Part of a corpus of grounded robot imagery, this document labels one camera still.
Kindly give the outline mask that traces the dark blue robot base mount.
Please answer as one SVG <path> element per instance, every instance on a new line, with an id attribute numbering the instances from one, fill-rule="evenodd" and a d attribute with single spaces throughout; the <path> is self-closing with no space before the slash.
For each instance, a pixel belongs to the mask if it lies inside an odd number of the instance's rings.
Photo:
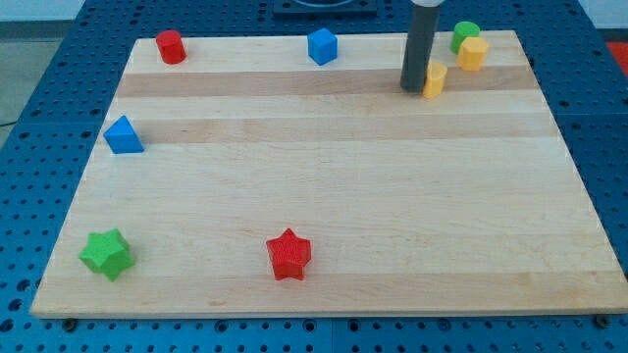
<path id="1" fill-rule="evenodd" d="M 376 15 L 377 0 L 272 0 L 275 17 Z"/>

